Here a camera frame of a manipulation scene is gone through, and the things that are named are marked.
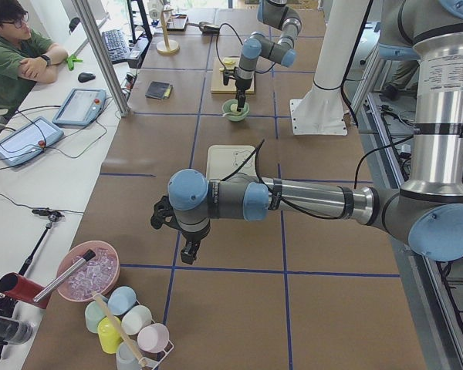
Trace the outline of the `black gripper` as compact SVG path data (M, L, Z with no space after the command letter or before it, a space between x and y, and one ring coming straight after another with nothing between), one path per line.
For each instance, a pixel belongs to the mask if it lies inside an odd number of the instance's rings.
M162 198L155 203L154 212L150 218L152 228L159 230L163 225L181 232L185 239L185 245L181 249L181 261L186 264L193 264L197 259L198 249L201 240L208 236L211 229L210 220L208 218L197 224L186 224L184 221L179 221L174 208L171 206L169 196Z
M246 91L243 89L237 89L235 98L237 100L237 112L241 112L245 107Z

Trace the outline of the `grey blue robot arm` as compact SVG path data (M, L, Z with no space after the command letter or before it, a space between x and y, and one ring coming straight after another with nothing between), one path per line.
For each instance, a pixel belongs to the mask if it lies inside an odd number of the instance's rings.
M290 67L296 59L295 40L302 30L302 21L287 1L260 1L257 18L281 32L279 40L273 42L260 32L253 32L242 46L238 67L233 72L239 112L245 107L245 93L250 89L259 57L281 66Z
M315 161L320 170L334 169L348 159L342 134L343 81L350 68L351 46L357 47L373 1L333 1L311 90L291 100L295 135L320 135L320 149L307 150L295 162ZM294 41L302 21L286 1L260 1L258 20L282 32L272 42L254 32L246 39L236 81L238 111L259 56L292 65ZM354 219L375 227L434 261L463 257L463 1L382 1L380 56L420 59L411 175L397 189L350 189L279 178L263 179L237 170L208 177L193 169L176 172L167 195L154 205L153 228L164 224L179 230L186 244L181 260L193 264L211 219L263 220L268 211L296 210L324 220Z

